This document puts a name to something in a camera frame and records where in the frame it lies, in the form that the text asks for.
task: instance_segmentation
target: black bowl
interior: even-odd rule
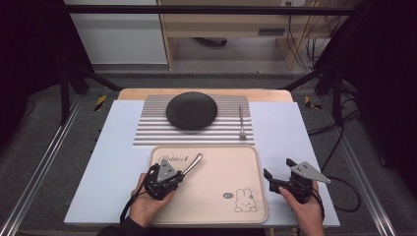
[[[166,118],[181,130],[200,130],[217,116],[217,104],[207,94],[189,91],[172,98],[166,106]]]

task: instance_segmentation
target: gray floor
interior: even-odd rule
[[[114,73],[114,68],[99,68],[99,73],[122,87],[129,88],[248,88],[276,89],[288,85],[308,73],[307,69],[288,71],[273,39],[228,39],[225,46],[203,39],[184,38],[177,47],[174,68],[169,71],[153,66],[129,67],[128,72]],[[89,162],[99,130],[105,122],[111,101],[117,92],[89,81],[92,86],[87,96],[71,95],[80,100],[80,110],[66,134],[64,142],[47,169],[36,196],[20,222],[18,234],[28,235],[93,235],[96,228],[77,228],[63,223],[69,200],[74,196],[78,184]],[[331,96],[315,96],[312,88],[315,81],[292,92],[299,103],[300,111],[308,131],[330,124],[327,107]],[[93,111],[101,94],[107,99],[100,111]],[[305,96],[324,109],[305,106]],[[37,165],[42,161],[55,133],[59,129],[59,88],[52,87],[34,94],[30,98],[33,112],[24,117],[7,148],[1,150],[0,158],[0,222],[5,222],[18,203],[19,197],[30,182]],[[343,114],[356,110],[348,101]],[[333,148],[340,129],[311,137],[318,158],[323,164]],[[377,227],[378,217],[372,207],[381,204],[383,213],[396,235],[417,235],[417,203],[394,169],[380,166],[379,154],[367,130],[360,120],[345,124],[344,140],[334,153],[325,170],[326,175],[342,178],[357,191],[363,188],[358,182],[356,170],[352,169],[352,155],[364,170],[375,191],[376,201],[367,201],[369,193],[362,192],[362,205],[355,212],[337,210],[341,223],[338,228],[327,229],[327,235],[381,235]],[[342,208],[356,205],[356,197],[346,185],[333,181],[329,187],[334,204]],[[292,235],[291,229],[280,228],[275,235]]]

